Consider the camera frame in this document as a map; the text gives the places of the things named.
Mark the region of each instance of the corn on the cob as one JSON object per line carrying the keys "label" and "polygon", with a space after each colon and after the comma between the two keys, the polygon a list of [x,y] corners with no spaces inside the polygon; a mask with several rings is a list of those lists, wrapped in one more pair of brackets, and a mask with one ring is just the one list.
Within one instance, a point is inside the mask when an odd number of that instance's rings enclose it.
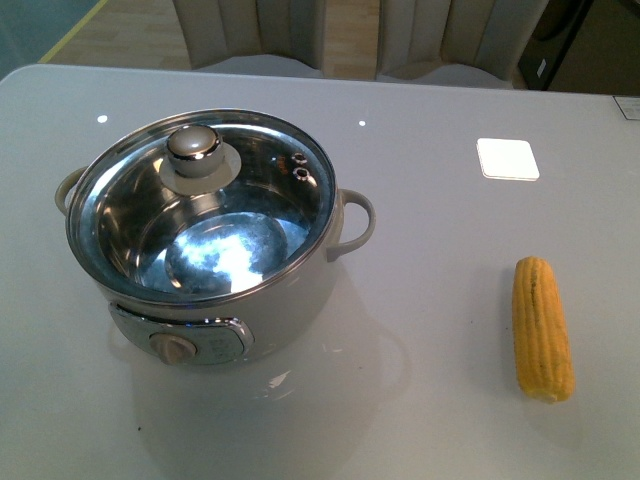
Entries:
{"label": "corn on the cob", "polygon": [[547,403],[567,400],[575,377],[558,286],[546,260],[527,257],[517,263],[512,309],[520,388]]}

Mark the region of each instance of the white chair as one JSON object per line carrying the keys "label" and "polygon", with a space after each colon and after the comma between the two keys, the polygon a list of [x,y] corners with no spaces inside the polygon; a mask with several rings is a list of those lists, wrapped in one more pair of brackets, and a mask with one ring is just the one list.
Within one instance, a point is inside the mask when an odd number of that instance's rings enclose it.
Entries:
{"label": "white chair", "polygon": [[513,88],[548,0],[381,0],[376,80]]}
{"label": "white chair", "polygon": [[322,77],[326,0],[173,0],[191,68]]}

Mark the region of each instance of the pot handle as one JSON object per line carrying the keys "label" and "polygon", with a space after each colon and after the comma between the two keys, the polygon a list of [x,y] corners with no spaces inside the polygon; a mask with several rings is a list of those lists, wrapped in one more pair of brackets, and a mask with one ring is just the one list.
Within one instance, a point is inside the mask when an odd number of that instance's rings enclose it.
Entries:
{"label": "pot handle", "polygon": [[373,230],[376,226],[376,212],[373,208],[373,204],[367,197],[353,190],[340,189],[340,201],[342,202],[343,207],[348,203],[355,203],[356,205],[360,205],[364,208],[367,212],[367,216],[369,217],[369,224],[367,225],[367,229],[364,233],[362,233],[358,238],[349,240],[348,242],[327,246],[327,261],[329,262],[334,262],[338,257],[345,253],[353,252],[367,243],[371,238],[371,235],[373,235]]}
{"label": "pot handle", "polygon": [[56,207],[58,207],[58,210],[60,210],[65,217],[67,216],[67,204],[66,204],[67,195],[69,195],[69,192],[71,191],[71,189],[76,185],[76,183],[78,183],[78,180],[80,180],[80,177],[82,176],[82,174],[86,169],[87,167],[82,167],[74,172],[71,172],[62,181],[62,183],[56,190],[56,193],[54,196]]}

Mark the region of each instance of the pot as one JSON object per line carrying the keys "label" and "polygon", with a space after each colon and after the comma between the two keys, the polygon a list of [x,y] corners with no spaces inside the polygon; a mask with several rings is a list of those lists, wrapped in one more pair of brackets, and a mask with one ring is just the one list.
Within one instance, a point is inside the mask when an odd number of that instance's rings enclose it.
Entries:
{"label": "pot", "polygon": [[[68,175],[55,201],[120,331],[167,364],[248,360],[288,344],[326,303],[331,264],[375,227],[369,200],[338,189],[317,142],[243,110],[143,127]],[[340,242],[348,203],[368,225]]]}

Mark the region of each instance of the white sticker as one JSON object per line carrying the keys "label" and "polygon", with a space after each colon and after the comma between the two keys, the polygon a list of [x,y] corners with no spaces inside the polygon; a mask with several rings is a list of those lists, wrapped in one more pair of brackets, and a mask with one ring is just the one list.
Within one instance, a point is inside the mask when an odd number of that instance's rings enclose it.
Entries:
{"label": "white sticker", "polygon": [[477,148],[482,174],[487,178],[524,181],[540,178],[529,142],[479,138]]}
{"label": "white sticker", "polygon": [[547,68],[547,59],[543,58],[542,61],[540,62],[540,66],[538,67],[538,71],[536,72],[536,74],[538,75],[538,78],[542,76],[542,72],[544,72],[545,68]]}
{"label": "white sticker", "polygon": [[613,97],[627,120],[640,120],[640,97]]}

